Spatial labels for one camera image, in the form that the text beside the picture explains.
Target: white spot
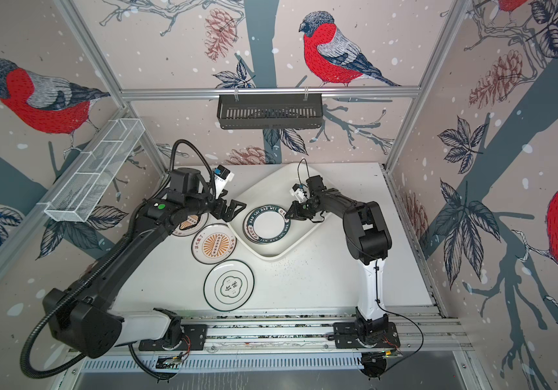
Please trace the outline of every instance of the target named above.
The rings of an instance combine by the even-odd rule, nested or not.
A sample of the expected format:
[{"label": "white spot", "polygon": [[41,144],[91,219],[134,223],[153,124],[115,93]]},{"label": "white spot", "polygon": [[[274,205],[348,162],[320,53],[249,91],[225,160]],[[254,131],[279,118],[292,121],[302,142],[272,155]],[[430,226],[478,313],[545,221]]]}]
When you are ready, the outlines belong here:
[{"label": "white spot", "polygon": [[65,345],[60,344],[60,346],[58,348],[56,348],[56,350],[54,352],[52,352],[51,355],[49,355],[49,357],[45,361],[45,364],[43,364],[43,369],[47,370],[47,368],[49,366],[54,364],[54,362],[57,360],[57,358],[60,356],[60,354],[63,353],[64,348],[65,348]]},{"label": "white spot", "polygon": [[21,310],[23,310],[23,303],[18,303],[17,305],[13,306],[12,308],[8,309],[6,315],[11,317],[17,317],[21,314]]},{"label": "white spot", "polygon": [[493,7],[491,14],[489,14],[489,20],[493,20],[495,16],[498,14],[498,11],[500,11],[500,7]]},{"label": "white spot", "polygon": [[528,366],[528,364],[526,364],[526,363],[522,363],[522,370],[524,370],[527,374],[530,374],[530,375],[534,375],[534,374],[535,374],[535,370],[533,370],[532,368],[530,368],[530,367]]}]

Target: white mesh basket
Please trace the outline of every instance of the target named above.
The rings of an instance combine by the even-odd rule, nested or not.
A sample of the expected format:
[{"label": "white mesh basket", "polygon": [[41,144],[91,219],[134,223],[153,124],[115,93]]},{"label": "white mesh basket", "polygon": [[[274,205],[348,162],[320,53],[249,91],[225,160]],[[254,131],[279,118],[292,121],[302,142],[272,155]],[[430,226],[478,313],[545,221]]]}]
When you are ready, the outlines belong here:
[{"label": "white mesh basket", "polygon": [[117,119],[108,126],[95,149],[82,152],[84,162],[46,207],[53,220],[86,222],[145,131],[140,119]]}]

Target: white tabletop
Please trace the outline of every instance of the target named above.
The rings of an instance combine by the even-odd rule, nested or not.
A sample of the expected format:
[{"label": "white tabletop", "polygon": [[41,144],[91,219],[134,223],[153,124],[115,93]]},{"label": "white tabletop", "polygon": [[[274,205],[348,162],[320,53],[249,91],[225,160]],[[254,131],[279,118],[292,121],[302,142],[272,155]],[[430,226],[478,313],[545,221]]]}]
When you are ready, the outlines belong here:
[{"label": "white tabletop", "polygon": [[[345,196],[362,202],[376,201],[392,236],[392,249],[383,274],[386,306],[431,306],[415,257],[392,197],[377,163],[312,164]],[[237,199],[281,165],[235,165],[227,184],[227,199]],[[216,220],[210,216],[209,223]],[[225,315],[205,301],[203,286],[212,265],[199,263],[190,252],[195,235],[167,238],[141,263],[121,288],[113,311],[151,310],[156,307],[180,315]],[[249,300],[231,315],[306,315],[354,313],[359,292],[360,261],[346,247],[339,217],[327,221],[284,258],[267,262],[243,245],[229,260],[245,262],[255,276]]]}]

